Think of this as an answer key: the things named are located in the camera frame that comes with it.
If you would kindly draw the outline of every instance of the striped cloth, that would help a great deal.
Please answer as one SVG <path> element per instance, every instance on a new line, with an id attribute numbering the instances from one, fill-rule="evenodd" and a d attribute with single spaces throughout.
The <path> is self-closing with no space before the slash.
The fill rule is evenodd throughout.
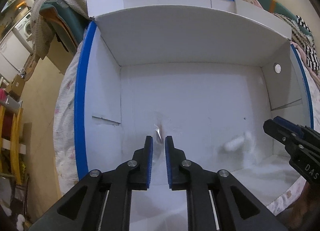
<path id="1" fill-rule="evenodd" d="M 300 16 L 297 16 L 297 20 L 295 21 L 281 14 L 273 13 L 273 15 L 275 15 L 276 17 L 278 17 L 279 19 L 283 20 L 284 22 L 286 22 L 291 26 L 292 28 L 291 40 L 297 43 L 299 47 L 301 47 L 304 50 L 307 56 L 307 61 L 305 63 L 306 66 L 310 67 L 313 71 L 317 73 L 320 70 L 320 67 L 319 67 L 319 60 L 316 54 L 316 48 L 315 48 L 313 36 L 312 34 L 311 36 L 305 35 L 298 26 L 300 25 L 304 27 L 311 33 L 309 27 L 304 22 L 304 20 Z"/>

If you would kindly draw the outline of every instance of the metal pivot screw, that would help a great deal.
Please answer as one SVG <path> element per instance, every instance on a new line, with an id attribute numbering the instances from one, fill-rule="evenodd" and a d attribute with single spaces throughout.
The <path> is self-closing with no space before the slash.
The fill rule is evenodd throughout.
<path id="1" fill-rule="evenodd" d="M 189 161 L 189 160 L 186 159 L 186 160 L 184 160 L 184 161 L 181 162 L 181 165 L 182 165 L 182 166 L 185 166 L 185 167 L 189 167 L 189 166 L 191 165 L 191 161 Z"/>
<path id="2" fill-rule="evenodd" d="M 97 176 L 99 176 L 99 174 L 100 174 L 100 171 L 98 171 L 97 169 L 93 169 L 93 170 L 90 171 L 90 173 L 89 173 L 89 175 L 90 175 L 91 177 L 97 177 Z"/>
<path id="3" fill-rule="evenodd" d="M 225 170 L 225 169 L 222 169 L 219 171 L 219 175 L 221 177 L 228 177 L 229 176 L 229 171 Z"/>
<path id="4" fill-rule="evenodd" d="M 138 163 L 135 160 L 130 160 L 128 161 L 128 166 L 129 167 L 135 167 Z"/>

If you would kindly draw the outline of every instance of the red fabric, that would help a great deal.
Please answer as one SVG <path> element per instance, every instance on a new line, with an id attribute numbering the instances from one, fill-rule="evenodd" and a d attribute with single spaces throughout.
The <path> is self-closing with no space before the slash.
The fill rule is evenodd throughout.
<path id="1" fill-rule="evenodd" d="M 5 112 L 2 124 L 2 134 L 1 137 L 10 140 L 11 137 L 11 127 L 12 127 L 13 114 L 10 112 Z"/>
<path id="2" fill-rule="evenodd" d="M 7 97 L 7 93 L 4 89 L 0 89 L 0 100 L 5 101 Z"/>

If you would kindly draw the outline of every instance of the pink fabric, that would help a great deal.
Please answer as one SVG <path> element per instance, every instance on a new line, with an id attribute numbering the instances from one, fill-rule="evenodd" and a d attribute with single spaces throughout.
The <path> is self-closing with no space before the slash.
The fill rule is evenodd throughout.
<path id="1" fill-rule="evenodd" d="M 7 98 L 7 94 L 5 89 L 0 89 L 0 100 L 5 101 L 6 98 Z"/>
<path id="2" fill-rule="evenodd" d="M 305 67 L 308 69 L 312 79 L 315 81 L 315 83 L 320 91 L 320 78 L 318 75 L 316 75 L 316 73 L 310 67 L 307 66 L 307 56 L 306 56 L 305 52 L 297 43 L 291 41 L 291 44 L 298 51 L 300 58 L 302 59 Z"/>

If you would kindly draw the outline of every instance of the white cotton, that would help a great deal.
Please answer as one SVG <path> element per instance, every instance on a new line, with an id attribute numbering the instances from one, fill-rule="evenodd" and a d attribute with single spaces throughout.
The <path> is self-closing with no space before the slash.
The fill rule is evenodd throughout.
<path id="1" fill-rule="evenodd" d="M 11 214 L 12 214 L 11 209 L 10 209 L 10 208 L 7 208 L 7 207 L 5 206 L 5 204 L 3 203 L 2 199 L 0 199 L 0 205 L 2 206 L 4 213 L 5 213 L 8 217 L 11 216 Z"/>
<path id="2" fill-rule="evenodd" d="M 245 132 L 244 133 L 244 139 L 245 139 L 245 149 L 249 153 L 253 153 L 255 150 L 255 147 L 257 146 L 257 142 L 254 140 L 254 137 L 252 136 L 251 132 Z"/>
<path id="3" fill-rule="evenodd" d="M 244 136 L 237 137 L 235 139 L 232 139 L 229 142 L 226 142 L 224 144 L 225 151 L 236 151 L 244 144 Z"/>
<path id="4" fill-rule="evenodd" d="M 18 215 L 17 219 L 17 229 L 18 231 L 23 231 L 23 223 L 25 222 L 25 218 L 23 215 Z"/>

